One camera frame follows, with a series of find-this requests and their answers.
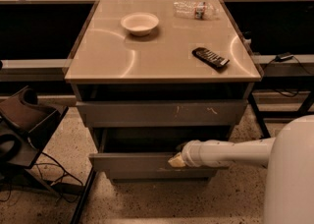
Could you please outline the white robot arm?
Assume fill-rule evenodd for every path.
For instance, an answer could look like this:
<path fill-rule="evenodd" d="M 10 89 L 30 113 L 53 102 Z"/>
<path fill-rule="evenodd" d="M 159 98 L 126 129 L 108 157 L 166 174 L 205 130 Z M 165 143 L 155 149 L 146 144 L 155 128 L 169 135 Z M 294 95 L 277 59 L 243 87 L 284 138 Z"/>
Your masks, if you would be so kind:
<path fill-rule="evenodd" d="M 286 124 L 274 138 L 229 142 L 191 140 L 169 159 L 171 166 L 267 169 L 263 224 L 314 224 L 314 116 Z"/>

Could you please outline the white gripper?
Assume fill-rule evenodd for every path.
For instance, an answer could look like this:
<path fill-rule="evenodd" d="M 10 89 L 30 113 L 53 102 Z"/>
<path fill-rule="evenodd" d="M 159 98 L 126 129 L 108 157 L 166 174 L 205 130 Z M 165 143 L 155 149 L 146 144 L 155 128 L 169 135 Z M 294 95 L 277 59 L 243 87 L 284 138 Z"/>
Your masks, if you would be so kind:
<path fill-rule="evenodd" d="M 201 157 L 200 149 L 202 142 L 200 140 L 189 141 L 182 150 L 168 160 L 168 163 L 174 168 L 182 168 L 185 164 L 188 167 L 201 167 L 204 162 Z"/>

